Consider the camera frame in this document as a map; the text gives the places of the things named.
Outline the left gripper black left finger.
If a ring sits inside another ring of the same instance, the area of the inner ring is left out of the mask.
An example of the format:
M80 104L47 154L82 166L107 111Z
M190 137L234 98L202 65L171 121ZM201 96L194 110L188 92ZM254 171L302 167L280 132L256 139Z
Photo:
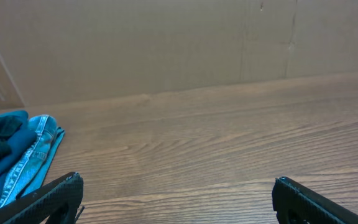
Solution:
M83 178L69 172L0 208L0 224L75 224L83 211Z

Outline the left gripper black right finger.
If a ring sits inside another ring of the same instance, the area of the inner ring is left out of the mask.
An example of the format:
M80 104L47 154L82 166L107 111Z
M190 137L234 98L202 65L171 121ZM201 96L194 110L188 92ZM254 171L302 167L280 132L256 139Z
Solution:
M289 177L275 179L273 210L279 224L358 224L358 215Z

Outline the folded light blue jeans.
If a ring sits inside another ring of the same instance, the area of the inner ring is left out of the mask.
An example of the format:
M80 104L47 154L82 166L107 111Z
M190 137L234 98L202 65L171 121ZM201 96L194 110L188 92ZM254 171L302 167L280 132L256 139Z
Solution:
M28 128L37 139L8 172L0 198L0 208L39 189L47 175L65 130L54 117L43 114L31 118Z

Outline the brown cardboard wall panel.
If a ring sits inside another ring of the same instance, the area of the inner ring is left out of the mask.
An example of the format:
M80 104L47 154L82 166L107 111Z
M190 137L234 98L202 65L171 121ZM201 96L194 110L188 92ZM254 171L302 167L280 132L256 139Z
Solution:
M358 1L0 1L24 106L358 72Z

